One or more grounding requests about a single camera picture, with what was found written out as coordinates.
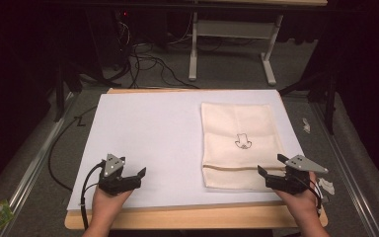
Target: finger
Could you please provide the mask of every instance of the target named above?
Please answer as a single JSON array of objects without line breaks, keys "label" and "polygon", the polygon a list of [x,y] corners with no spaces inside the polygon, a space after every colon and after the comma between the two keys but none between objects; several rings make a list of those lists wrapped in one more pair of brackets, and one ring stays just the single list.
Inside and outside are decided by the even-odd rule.
[{"label": "finger", "polygon": [[310,180],[316,184],[316,174],[315,172],[309,171]]}]

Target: white board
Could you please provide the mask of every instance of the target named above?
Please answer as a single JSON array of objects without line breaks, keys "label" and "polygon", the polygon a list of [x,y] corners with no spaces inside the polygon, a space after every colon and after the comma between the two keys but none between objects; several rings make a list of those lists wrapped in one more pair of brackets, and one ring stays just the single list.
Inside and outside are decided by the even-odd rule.
[{"label": "white board", "polygon": [[[275,90],[105,94],[96,111],[67,209],[80,209],[87,174],[109,153],[125,157],[124,177],[134,176],[147,167],[142,187],[133,192],[124,208],[278,200],[272,191],[225,191],[204,186],[202,102],[269,104],[285,155],[303,154]],[[98,181],[100,171],[94,172],[88,185]],[[93,193],[94,188],[86,192],[87,208],[91,208]]]}]

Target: metal rail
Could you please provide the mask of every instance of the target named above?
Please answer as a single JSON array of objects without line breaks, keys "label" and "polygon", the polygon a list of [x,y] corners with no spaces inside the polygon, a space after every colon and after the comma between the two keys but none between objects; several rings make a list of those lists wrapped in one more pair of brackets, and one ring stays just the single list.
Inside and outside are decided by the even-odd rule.
[{"label": "metal rail", "polygon": [[333,135],[330,135],[326,129],[325,119],[323,112],[317,103],[310,104],[313,113],[318,118],[321,128],[323,129],[334,153],[335,161],[340,170],[341,177],[346,185],[346,188],[349,192],[349,195],[352,199],[353,204],[355,205],[356,211],[358,212],[361,222],[363,223],[365,230],[367,231],[368,236],[370,237],[379,237],[379,226],[378,223],[368,205],[368,201],[359,188],[358,183],[352,175],[349,166],[343,157],[341,150],[338,146],[337,140]]},{"label": "metal rail", "polygon": [[66,98],[66,113],[62,116],[59,122],[54,124],[46,141],[42,145],[36,157],[30,163],[30,166],[27,168],[27,171],[21,179],[21,182],[18,184],[16,190],[14,191],[14,194],[9,200],[9,205],[14,213],[14,218],[2,229],[0,229],[0,237],[11,236],[11,229],[14,226],[14,223],[17,220],[18,215],[23,209],[23,206],[31,190],[33,189],[33,186],[38,178],[38,175],[41,172],[42,167],[45,165],[45,161],[48,158],[49,148],[51,147],[51,144],[54,142],[54,138],[57,136],[58,132],[62,128],[65,121],[65,115],[72,108],[73,102],[75,100],[76,96],[74,96],[72,92],[69,93],[69,95]]}]

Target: cloth napkin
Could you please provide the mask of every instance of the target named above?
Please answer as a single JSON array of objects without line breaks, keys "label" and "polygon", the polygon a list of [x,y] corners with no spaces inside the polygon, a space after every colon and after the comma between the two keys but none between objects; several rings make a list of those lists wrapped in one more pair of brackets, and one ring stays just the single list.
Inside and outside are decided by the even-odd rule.
[{"label": "cloth napkin", "polygon": [[202,174],[209,188],[269,192],[258,165],[282,175],[283,154],[269,105],[201,104]]}]

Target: cable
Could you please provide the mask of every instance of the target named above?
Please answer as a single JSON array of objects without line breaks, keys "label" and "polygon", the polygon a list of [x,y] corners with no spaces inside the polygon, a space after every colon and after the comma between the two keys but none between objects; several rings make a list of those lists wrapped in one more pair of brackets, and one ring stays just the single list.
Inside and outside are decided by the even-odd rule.
[{"label": "cable", "polygon": [[[124,76],[131,68],[131,64],[130,64],[130,61],[127,59],[125,61],[125,64],[124,66],[122,67],[122,70],[120,72],[118,72],[116,75],[110,77],[110,78],[106,78],[104,80],[107,80],[107,81],[113,81],[113,80],[116,80],[122,76]],[[82,82],[85,82],[85,83],[88,83],[88,84],[91,84],[91,85],[96,85],[96,84],[99,84],[101,81],[99,80],[89,80],[89,79],[86,79],[84,77],[79,77],[79,79],[82,81]]]},{"label": "cable", "polygon": [[191,23],[192,23],[192,14],[189,14],[189,24],[187,25],[187,30],[184,32],[183,36],[180,39],[178,39],[178,40],[168,42],[168,44],[172,45],[172,44],[177,43],[177,42],[181,42],[181,41],[185,41],[185,40],[191,39],[191,37],[187,37],[187,34],[190,31]]},{"label": "cable", "polygon": [[[186,87],[199,89],[198,87],[196,87],[196,86],[194,86],[194,85],[192,85],[192,84],[186,83],[186,82],[184,82],[184,81],[178,79],[178,77],[175,75],[174,70],[172,70],[172,68],[170,68],[170,67],[165,63],[165,61],[162,60],[162,59],[159,58],[159,57],[155,57],[155,56],[152,56],[152,55],[149,55],[149,54],[143,54],[143,55],[140,55],[140,56],[137,56],[137,55],[135,54],[135,55],[131,55],[131,56],[137,58],[137,62],[135,63],[135,67],[138,68],[139,70],[148,70],[148,69],[154,68],[156,65],[159,64],[159,65],[162,67],[162,70],[161,70],[161,78],[162,78],[162,80],[163,80],[166,84],[168,84],[168,85],[170,85],[170,86],[173,86],[173,87],[180,87],[180,86],[184,85],[184,86],[186,86]],[[148,68],[141,69],[141,68],[140,68],[140,61],[152,61],[152,62],[154,62],[154,63],[153,63],[153,65],[151,65],[151,66],[148,67]],[[165,80],[165,78],[163,77],[163,72],[165,71],[165,68],[167,68],[167,69],[171,72],[171,74],[172,74],[172,76],[174,77],[174,79],[175,79],[176,81],[180,82],[181,85],[172,84],[172,83],[169,83],[169,82],[167,82],[167,81]]]},{"label": "cable", "polygon": [[190,40],[191,40],[191,37],[188,37],[180,41],[169,43],[168,45],[177,49],[187,49],[187,48],[191,48],[192,46],[192,42]]},{"label": "cable", "polygon": [[[317,203],[317,206],[316,206],[316,207],[317,207],[318,216],[320,216],[320,214],[321,214],[321,209],[322,209],[322,197],[319,196],[319,195],[316,193],[316,191],[310,187],[310,184],[307,185],[306,183],[304,183],[301,179],[299,179],[299,178],[296,177],[296,176],[292,176],[292,177],[294,177],[294,179],[296,179],[298,182],[300,182],[300,183],[303,184],[305,187],[307,187],[307,189],[308,189],[310,192],[312,192],[314,196],[316,196],[316,198],[317,198],[317,200],[318,200],[318,203]],[[316,184],[315,184],[313,181],[311,181],[310,179],[309,179],[308,181],[309,181],[309,183],[312,183],[312,184],[314,185],[314,187],[316,187]]]},{"label": "cable", "polygon": [[128,45],[128,43],[130,42],[130,28],[123,22],[117,22],[117,24],[122,25],[122,32],[118,36],[118,38],[116,38],[118,40],[118,43],[121,44],[121,38],[124,36],[125,30],[127,30],[127,42],[125,43],[125,45]]},{"label": "cable", "polygon": [[136,75],[133,76],[133,73],[132,73],[132,70],[131,70],[131,66],[130,66],[130,76],[131,76],[131,79],[132,79],[132,83],[131,85],[128,87],[128,89],[131,89],[131,88],[134,88],[134,89],[138,89],[138,85],[137,85],[137,77],[138,77],[138,73],[140,72],[140,60],[137,56],[137,53],[136,53],[136,47],[133,48],[133,52],[134,52],[134,57],[136,58],[136,63],[137,65],[135,65],[135,67],[137,68],[137,71],[136,71]]},{"label": "cable", "polygon": [[86,206],[85,206],[85,192],[90,188],[86,187],[88,184],[88,180],[91,177],[92,173],[98,168],[103,168],[104,164],[106,162],[102,161],[101,163],[94,166],[94,168],[91,169],[91,171],[88,173],[87,177],[85,178],[84,186],[82,187],[82,193],[81,193],[81,214],[82,214],[82,220],[84,221],[84,227],[85,229],[88,229],[88,216],[86,215]]},{"label": "cable", "polygon": [[202,37],[200,38],[201,40],[209,40],[209,39],[213,39],[213,40],[218,40],[218,45],[213,48],[213,49],[202,49],[201,47],[199,47],[199,43],[197,44],[197,47],[196,49],[200,50],[200,51],[205,51],[205,52],[212,52],[212,51],[215,51],[217,50],[218,48],[220,48],[220,46],[223,44],[223,38],[217,38],[217,37]]},{"label": "cable", "polygon": [[145,51],[139,51],[138,53],[140,54],[144,54],[144,53],[147,53],[147,52],[150,52],[151,50],[153,50],[153,43],[146,43],[146,42],[142,42],[142,43],[138,43],[136,44],[134,47],[136,47],[136,52],[137,52],[137,48],[140,47],[140,46],[145,46],[145,45],[149,45],[149,48],[146,49]]},{"label": "cable", "polygon": [[89,189],[89,188],[91,188],[91,187],[93,187],[93,186],[96,186],[98,183],[95,183],[94,185],[90,185],[90,186],[88,186],[88,188],[86,188],[86,190],[85,190],[85,192]]},{"label": "cable", "polygon": [[66,125],[66,127],[64,127],[64,129],[57,135],[57,137],[54,139],[53,143],[51,144],[51,147],[50,147],[50,151],[48,153],[48,159],[47,159],[47,167],[48,167],[48,173],[50,174],[51,178],[59,185],[61,186],[62,188],[72,192],[73,189],[68,187],[67,185],[63,184],[62,182],[60,182],[53,174],[52,170],[51,170],[51,157],[52,157],[52,153],[53,153],[53,150],[54,150],[54,147],[55,145],[57,144],[58,140],[60,139],[60,137],[64,134],[64,132],[66,132],[67,128],[69,128],[77,119],[81,119],[82,116],[84,116],[85,114],[87,114],[88,112],[94,110],[97,106],[94,106],[92,107],[91,109],[85,111],[84,113],[82,113],[80,116],[78,117],[74,117],[74,120],[69,122],[69,124]]}]

